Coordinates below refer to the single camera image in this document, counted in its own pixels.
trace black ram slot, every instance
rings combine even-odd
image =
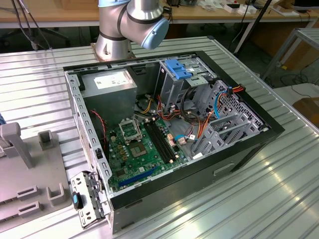
[[[159,130],[157,125],[153,122],[151,123],[152,130],[156,135],[159,135],[159,140],[162,145],[165,147],[165,151],[169,156],[169,159],[175,160],[175,154],[172,152],[170,145],[166,142],[165,137],[163,136],[162,132]]]
[[[175,155],[169,147],[169,144],[166,142],[161,131],[158,129],[154,122],[144,124],[146,132],[149,134],[155,148],[159,152],[160,157],[162,158],[165,164],[169,161],[175,160]]]

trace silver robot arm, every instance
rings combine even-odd
[[[103,61],[130,58],[130,40],[155,49],[168,30],[158,0],[99,0],[99,11],[100,35],[95,50]]]

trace green circuit board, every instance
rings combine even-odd
[[[163,120],[158,119],[155,124],[161,129],[161,136],[165,138],[166,142],[168,142],[166,135],[169,132]],[[144,127],[144,123],[139,123],[139,128],[143,136],[142,139],[139,142],[133,140],[129,145],[125,144],[120,127],[108,132],[108,137],[111,139],[109,165],[112,170],[112,177],[109,179],[109,185],[114,192],[118,192],[123,188],[132,186],[138,182],[142,182],[148,177],[153,177],[167,170],[181,166],[187,161],[180,148],[173,148],[170,146],[170,149],[175,153],[175,155],[178,155],[178,158],[175,158],[173,163],[165,164],[148,135]],[[119,185],[119,183],[127,179],[131,179],[137,175],[143,175],[145,172],[151,173],[149,176],[125,186]]]

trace blue pcie slot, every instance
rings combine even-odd
[[[139,175],[136,175],[136,176],[134,176],[133,178],[126,179],[126,180],[124,180],[123,182],[120,182],[120,183],[119,183],[119,187],[128,185],[128,184],[130,184],[130,183],[134,183],[134,182],[136,182],[136,181],[138,181],[138,180],[140,180],[140,179],[142,179],[142,178],[151,176],[156,169],[157,169],[157,166],[156,166],[155,168],[153,168],[153,169],[147,171],[147,172],[144,172],[144,173],[141,173],[141,174],[139,174]]]

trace aluminum table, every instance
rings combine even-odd
[[[244,168],[112,235],[106,221],[82,230],[73,206],[26,223],[0,238],[318,238],[318,129],[286,104],[216,40],[164,41],[137,57],[203,50],[268,111],[285,132]],[[68,178],[88,166],[81,148],[62,66],[97,62],[91,47],[3,54],[0,112],[21,125],[22,137],[59,134]]]
[[[284,42],[282,47],[278,50],[275,57],[268,64],[265,73],[261,76],[263,80],[269,76],[279,59],[283,56],[283,54],[288,50],[293,41],[305,41],[310,46],[319,50],[319,29],[318,28],[296,28],[290,33],[287,40]]]

